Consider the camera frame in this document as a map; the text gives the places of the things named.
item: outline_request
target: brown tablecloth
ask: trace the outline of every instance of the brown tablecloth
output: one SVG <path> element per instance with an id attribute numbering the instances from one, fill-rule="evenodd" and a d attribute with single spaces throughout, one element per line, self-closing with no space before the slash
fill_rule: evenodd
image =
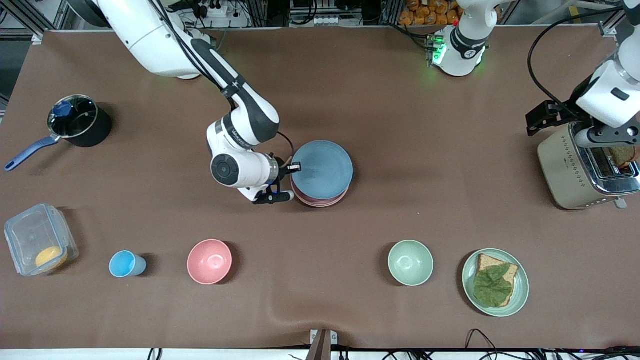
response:
<path id="1" fill-rule="evenodd" d="M 525 132 L 525 114 L 545 99 L 525 64 L 541 30 L 496 29 L 465 78 L 427 68 L 393 29 L 227 33 L 222 54 L 296 146 L 327 139 L 351 155 L 355 180 L 328 209 L 253 206 L 214 181 L 205 130 L 228 104 L 205 79 L 154 76 L 114 34 L 46 34 L 0 127 L 3 161 L 46 136 L 66 95 L 93 97 L 115 125 L 99 146 L 63 142 L 0 174 L 0 221 L 46 202 L 80 249 L 66 269 L 28 278 L 0 247 L 0 347 L 282 347 L 329 328 L 351 347 L 444 348 L 462 347 L 474 327 L 498 347 L 637 343 L 640 201 L 558 210 L 536 157 L 548 133 Z M 597 28 L 559 28 L 534 66 L 565 99 L 613 49 Z M 288 147 L 277 138 L 259 150 Z M 235 255 L 221 285 L 187 273 L 189 251 L 208 238 Z M 435 258 L 416 288 L 386 269 L 389 248 L 407 238 Z M 531 295 L 515 316 L 482 315 L 461 289 L 463 261 L 487 247 L 527 270 Z M 109 274 L 123 249 L 148 259 L 144 276 Z"/>

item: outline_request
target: plastic container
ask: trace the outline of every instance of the plastic container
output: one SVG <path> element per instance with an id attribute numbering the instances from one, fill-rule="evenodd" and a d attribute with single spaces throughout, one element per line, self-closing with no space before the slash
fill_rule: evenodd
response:
<path id="1" fill-rule="evenodd" d="M 18 274 L 50 272 L 78 257 L 65 217 L 47 204 L 38 204 L 4 225 L 4 236 Z"/>

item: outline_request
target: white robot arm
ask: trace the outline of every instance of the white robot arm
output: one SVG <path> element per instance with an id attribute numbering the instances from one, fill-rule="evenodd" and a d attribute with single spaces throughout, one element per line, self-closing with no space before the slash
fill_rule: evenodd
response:
<path id="1" fill-rule="evenodd" d="M 254 204 L 293 199 L 293 192 L 280 191 L 280 180 L 300 166 L 286 166 L 272 154 L 252 150 L 276 136 L 278 113 L 214 47 L 181 30 L 179 18 L 172 20 L 159 0 L 91 1 L 149 72 L 183 79 L 202 74 L 218 85 L 230 104 L 236 105 L 207 130 L 211 174 L 217 182 L 237 188 Z"/>
<path id="2" fill-rule="evenodd" d="M 580 122 L 579 147 L 640 145 L 640 0 L 623 0 L 633 34 L 583 81 L 561 106 L 545 101 L 527 114 L 529 136 L 551 126 Z"/>
<path id="3" fill-rule="evenodd" d="M 493 8 L 511 0 L 458 0 L 465 9 L 458 26 L 446 26 L 436 35 L 444 38 L 442 52 L 433 64 L 452 76 L 466 76 L 482 60 L 485 44 L 498 23 Z"/>

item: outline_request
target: blue plate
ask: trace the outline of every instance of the blue plate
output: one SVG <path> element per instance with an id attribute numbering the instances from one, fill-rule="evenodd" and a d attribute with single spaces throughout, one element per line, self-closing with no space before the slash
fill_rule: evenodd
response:
<path id="1" fill-rule="evenodd" d="M 292 175 L 298 189 L 308 197 L 328 200 L 339 196 L 353 178 L 349 154 L 338 144 L 316 140 L 301 147 L 293 156 L 302 171 Z"/>

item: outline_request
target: cable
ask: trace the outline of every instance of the cable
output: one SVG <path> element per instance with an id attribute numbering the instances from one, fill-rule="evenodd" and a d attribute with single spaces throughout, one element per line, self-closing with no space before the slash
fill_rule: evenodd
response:
<path id="1" fill-rule="evenodd" d="M 374 21 L 374 20 L 378 20 L 378 22 L 380 22 L 380 18 L 382 17 L 382 13 L 380 13 L 380 15 L 378 15 L 378 17 L 375 17 L 373 19 L 364 19 L 364 15 L 360 17 L 360 22 L 358 22 L 358 26 L 360 26 L 360 24 L 363 23 L 363 21 Z"/>
<path id="2" fill-rule="evenodd" d="M 481 357 L 479 360 L 485 360 L 487 357 L 490 357 L 491 355 L 493 355 L 493 354 L 487 353 L 485 356 Z M 504 356 L 512 357 L 513 359 L 518 359 L 518 360 L 531 360 L 531 359 L 528 359 L 526 357 L 520 357 L 520 356 L 509 354 L 507 352 L 502 352 L 502 351 L 496 351 L 495 352 L 495 358 L 496 359 L 498 358 L 498 355 L 504 355 Z"/>
<path id="3" fill-rule="evenodd" d="M 533 352 L 531 354 L 526 352 L 525 354 L 537 360 L 547 360 L 547 353 L 541 348 L 539 348 L 537 352 Z"/>
<path id="4" fill-rule="evenodd" d="M 604 13 L 611 13 L 611 12 L 617 12 L 622 10 L 622 7 L 618 7 L 618 8 L 611 8 L 611 9 L 606 9 L 606 10 L 600 10 L 597 12 L 591 12 L 591 13 L 585 13 L 582 15 L 576 15 L 576 16 L 572 16 L 572 17 L 568 17 L 564 20 L 560 20 L 557 21 L 555 23 L 553 23 L 552 25 L 550 25 L 548 28 L 546 28 L 544 31 L 542 31 L 540 33 L 540 35 L 538 35 L 538 37 L 535 39 L 535 41 L 533 42 L 533 44 L 531 45 L 531 49 L 529 50 L 529 55 L 527 56 L 527 67 L 529 68 L 529 75 L 531 76 L 531 79 L 533 80 L 533 82 L 536 84 L 536 86 L 542 90 L 543 93 L 545 93 L 547 96 L 549 96 L 550 99 L 552 99 L 558 106 L 560 106 L 563 110 L 567 111 L 569 114 L 571 114 L 571 116 L 575 117 L 576 119 L 579 119 L 580 116 L 578 116 L 577 114 L 575 114 L 571 109 L 569 109 L 562 101 L 560 101 L 554 94 L 551 94 L 551 92 L 549 90 L 547 90 L 547 88 L 545 88 L 539 81 L 538 78 L 536 78 L 536 75 L 533 72 L 533 67 L 531 66 L 531 57 L 533 55 L 533 51 L 536 48 L 536 46 L 538 45 L 538 42 L 540 42 L 540 39 L 542 39 L 549 31 L 551 31 L 551 29 L 553 29 L 554 27 L 563 24 L 565 22 L 569 22 L 569 21 L 573 21 L 573 20 L 577 20 L 577 19 L 582 19 L 583 17 L 589 17 L 589 16 L 594 16 L 594 15 L 601 15 Z"/>
<path id="5" fill-rule="evenodd" d="M 387 356 L 385 356 L 385 357 L 383 357 L 383 358 L 382 358 L 382 360 L 387 360 L 387 358 L 388 358 L 389 356 L 390 356 L 390 357 L 393 357 L 393 358 L 394 358 L 394 360 L 398 360 L 398 358 L 394 355 L 396 352 L 399 352 L 399 351 L 389 352 L 389 353 L 387 354 Z"/>
<path id="6" fill-rule="evenodd" d="M 316 8 L 314 10 L 314 14 L 313 15 L 311 15 L 312 6 L 314 8 Z M 295 22 L 295 21 L 289 19 L 289 22 L 291 24 L 294 24 L 294 25 L 306 25 L 316 17 L 316 14 L 318 14 L 318 2 L 317 2 L 317 0 L 314 0 L 314 2 L 311 5 L 309 5 L 309 14 L 307 15 L 307 19 L 306 20 L 304 20 L 303 22 Z"/>
<path id="7" fill-rule="evenodd" d="M 225 38 L 227 37 L 227 30 L 229 30 L 229 28 L 225 28 L 225 32 L 222 33 L 222 38 L 220 39 L 220 44 L 218 44 L 218 46 L 216 46 L 216 51 L 220 52 L 220 49 L 222 49 L 222 44 L 225 43 Z"/>
<path id="8" fill-rule="evenodd" d="M 246 7 L 246 4 L 243 3 L 242 1 L 239 1 L 240 3 L 240 7 L 244 10 L 244 12 L 246 12 L 247 15 L 249 15 L 251 17 L 251 20 L 253 20 L 253 24 L 252 27 L 255 28 L 256 24 L 258 24 L 259 26 L 262 26 L 263 22 L 266 22 L 265 19 L 261 19 L 260 17 L 254 17 L 253 13 L 249 11 L 249 8 Z"/>
<path id="9" fill-rule="evenodd" d="M 570 352 L 570 351 L 567 351 L 567 350 L 563 350 L 563 351 L 566 352 L 567 354 L 569 354 L 569 356 L 571 356 L 575 360 L 582 360 L 582 358 L 576 356 L 573 352 Z"/>
<path id="10" fill-rule="evenodd" d="M 433 355 L 433 352 L 427 354 L 424 350 L 408 350 L 407 353 L 415 357 L 416 360 L 432 360 L 431 355 Z"/>
<path id="11" fill-rule="evenodd" d="M 491 345 L 491 347 L 493 348 L 493 353 L 495 354 L 495 360 L 498 360 L 498 349 L 495 348 L 495 345 L 493 344 L 493 341 L 491 341 L 480 329 L 471 329 L 469 330 L 469 333 L 467 334 L 467 340 L 465 342 L 465 348 L 469 348 L 469 343 L 471 342 L 471 338 L 474 337 L 474 334 L 476 332 L 479 332 L 480 335 L 482 335 L 482 337 L 486 340 L 486 342 Z M 480 360 L 484 360 L 486 357 L 490 357 L 491 354 L 487 353 L 485 356 L 481 357 Z"/>
<path id="12" fill-rule="evenodd" d="M 289 159 L 287 159 L 287 161 L 285 161 L 285 163 L 282 164 L 282 166 L 280 167 L 280 168 L 285 168 L 291 162 L 291 160 L 293 160 L 293 154 L 296 153 L 296 148 L 293 146 L 293 143 L 291 142 L 291 139 L 289 139 L 287 137 L 287 135 L 284 135 L 283 133 L 281 133 L 279 131 L 278 131 L 278 135 L 282 136 L 285 140 L 287 140 L 287 142 L 291 146 L 291 156 L 289 156 Z M 349 350 L 347 350 L 347 359 L 349 359 Z"/>
<path id="13" fill-rule="evenodd" d="M 151 360 L 151 355 L 153 355 L 155 348 L 151 348 L 151 350 L 149 350 L 149 356 L 147 356 L 147 360 Z M 155 360 L 160 360 L 160 358 L 162 357 L 162 348 L 158 349 L 158 355 L 156 356 Z"/>
<path id="14" fill-rule="evenodd" d="M 156 13 L 160 16 L 160 19 L 162 19 L 164 23 L 167 25 L 171 33 L 175 36 L 175 39 L 178 42 L 178 45 L 180 45 L 182 52 L 187 57 L 189 62 L 191 62 L 191 64 L 196 68 L 197 71 L 199 71 L 205 78 L 207 78 L 214 85 L 216 85 L 218 90 L 222 92 L 223 91 L 222 86 L 220 86 L 220 84 L 216 82 L 213 76 L 211 76 L 211 73 L 207 70 L 207 68 L 204 65 L 202 65 L 202 62 L 200 61 L 200 59 L 198 59 L 198 57 L 193 53 L 191 48 L 184 42 L 184 40 L 180 37 L 180 35 L 177 33 L 177 31 L 173 27 L 173 22 L 171 21 L 171 18 L 169 18 L 169 15 L 167 14 L 166 10 L 164 9 L 164 6 L 162 5 L 161 0 L 155 0 L 155 1 L 148 0 L 148 2 L 151 5 L 151 7 L 153 7 L 153 9 L 156 11 Z M 227 99 L 227 101 L 229 102 L 229 105 L 231 105 L 232 110 L 236 108 L 236 104 L 233 101 L 233 99 L 229 98 Z"/>
<path id="15" fill-rule="evenodd" d="M 427 38 L 427 35 L 420 35 L 420 34 L 412 33 L 412 32 L 411 32 L 411 31 L 409 31 L 408 29 L 403 29 L 403 28 L 399 27 L 399 26 L 398 26 L 398 25 L 396 25 L 396 24 L 391 24 L 390 22 L 384 22 L 384 23 L 382 23 L 382 24 L 380 24 L 380 25 L 382 25 L 382 26 L 390 26 L 390 27 L 392 27 L 392 28 L 394 28 L 394 29 L 396 29 L 396 30 L 400 31 L 401 33 L 403 33 L 403 34 L 405 34 L 405 35 L 407 35 L 407 36 L 409 36 L 409 37 L 423 38 L 423 39 L 426 39 L 426 38 Z"/>

